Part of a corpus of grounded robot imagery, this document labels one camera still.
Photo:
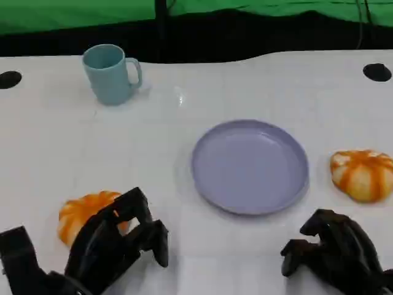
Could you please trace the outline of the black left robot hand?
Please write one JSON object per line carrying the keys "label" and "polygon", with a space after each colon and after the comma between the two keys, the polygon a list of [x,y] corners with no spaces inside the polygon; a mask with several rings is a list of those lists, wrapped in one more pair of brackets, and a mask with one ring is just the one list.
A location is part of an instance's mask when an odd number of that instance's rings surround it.
{"label": "black left robot hand", "polygon": [[160,266],[168,266],[168,230],[152,218],[146,196],[135,187],[80,230],[64,271],[63,294],[102,294],[143,251],[152,251]]}

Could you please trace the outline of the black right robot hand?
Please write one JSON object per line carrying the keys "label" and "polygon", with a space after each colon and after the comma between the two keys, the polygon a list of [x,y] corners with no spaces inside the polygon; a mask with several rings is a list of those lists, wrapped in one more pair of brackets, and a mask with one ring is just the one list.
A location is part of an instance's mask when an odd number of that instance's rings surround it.
{"label": "black right robot hand", "polygon": [[300,233],[318,236],[319,243],[291,239],[281,250],[281,273],[289,277],[306,266],[315,276],[343,294],[392,294],[392,270],[383,270],[376,248],[353,219],[318,209]]}

